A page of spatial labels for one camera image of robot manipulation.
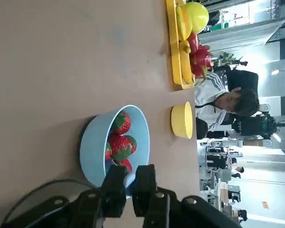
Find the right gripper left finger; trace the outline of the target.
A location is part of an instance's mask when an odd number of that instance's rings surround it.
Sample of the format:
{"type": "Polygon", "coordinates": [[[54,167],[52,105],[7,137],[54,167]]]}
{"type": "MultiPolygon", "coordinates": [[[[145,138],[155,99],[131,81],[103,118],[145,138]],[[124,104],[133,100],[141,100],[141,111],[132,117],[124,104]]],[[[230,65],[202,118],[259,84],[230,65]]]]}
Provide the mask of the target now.
{"type": "Polygon", "coordinates": [[[75,200],[72,228],[102,228],[106,218],[120,218],[126,203],[124,166],[111,166],[101,187],[82,192],[75,200]]]}

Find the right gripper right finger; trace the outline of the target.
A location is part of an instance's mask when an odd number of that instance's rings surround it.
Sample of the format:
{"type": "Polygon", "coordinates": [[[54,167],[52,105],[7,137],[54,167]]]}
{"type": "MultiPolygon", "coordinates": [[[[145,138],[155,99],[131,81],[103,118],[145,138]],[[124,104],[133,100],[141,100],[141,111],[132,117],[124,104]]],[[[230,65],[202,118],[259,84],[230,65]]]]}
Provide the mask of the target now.
{"type": "Polygon", "coordinates": [[[132,202],[136,217],[144,228],[172,228],[179,208],[176,193],[158,187],[153,164],[139,166],[132,182],[132,202]]]}

